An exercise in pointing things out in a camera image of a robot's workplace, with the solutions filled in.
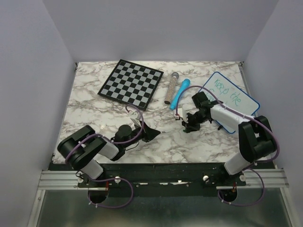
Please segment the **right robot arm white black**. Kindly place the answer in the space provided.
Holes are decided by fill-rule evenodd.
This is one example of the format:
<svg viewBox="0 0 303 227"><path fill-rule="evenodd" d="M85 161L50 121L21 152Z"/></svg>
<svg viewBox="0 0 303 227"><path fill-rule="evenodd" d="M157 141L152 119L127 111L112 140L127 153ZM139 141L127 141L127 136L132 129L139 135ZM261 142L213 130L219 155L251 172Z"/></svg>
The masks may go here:
<svg viewBox="0 0 303 227"><path fill-rule="evenodd" d="M218 181L221 184L229 185L235 180L236 174L277 151L278 145L266 117L239 113L221 101L210 101L204 92L195 94L192 100L197 112L191 114L181 108L175 113L182 119L184 132L199 131L201 124L206 121L217 121L238 133L239 152L223 164L218 173Z"/></svg>

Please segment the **blue framed whiteboard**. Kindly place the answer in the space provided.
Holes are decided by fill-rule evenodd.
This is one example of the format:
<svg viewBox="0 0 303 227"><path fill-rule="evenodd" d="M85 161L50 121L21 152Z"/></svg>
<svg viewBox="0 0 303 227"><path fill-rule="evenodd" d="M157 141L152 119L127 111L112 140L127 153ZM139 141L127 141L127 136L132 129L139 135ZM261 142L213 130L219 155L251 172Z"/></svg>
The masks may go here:
<svg viewBox="0 0 303 227"><path fill-rule="evenodd" d="M210 101L214 101L214 94L226 106L246 115L253 115L259 108L260 104L249 96L244 89L237 86L230 79L220 72L214 72L211 77L204 83L206 96Z"/></svg>

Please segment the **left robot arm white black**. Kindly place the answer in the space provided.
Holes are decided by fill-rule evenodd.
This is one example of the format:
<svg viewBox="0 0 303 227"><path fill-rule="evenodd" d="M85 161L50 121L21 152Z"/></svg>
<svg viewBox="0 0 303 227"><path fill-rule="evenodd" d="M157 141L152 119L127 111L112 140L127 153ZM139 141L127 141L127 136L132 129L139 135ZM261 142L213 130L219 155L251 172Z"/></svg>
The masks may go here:
<svg viewBox="0 0 303 227"><path fill-rule="evenodd" d="M135 129L124 124L118 128L115 136L108 140L97 134L91 126L86 125L62 140L57 150L73 170L85 173L89 177L89 182L99 187L105 181L106 171L94 159L97 154L111 161L117 161L125 154L127 147L141 140L149 142L160 134L160 131L146 124L143 124L143 127L136 125Z"/></svg>

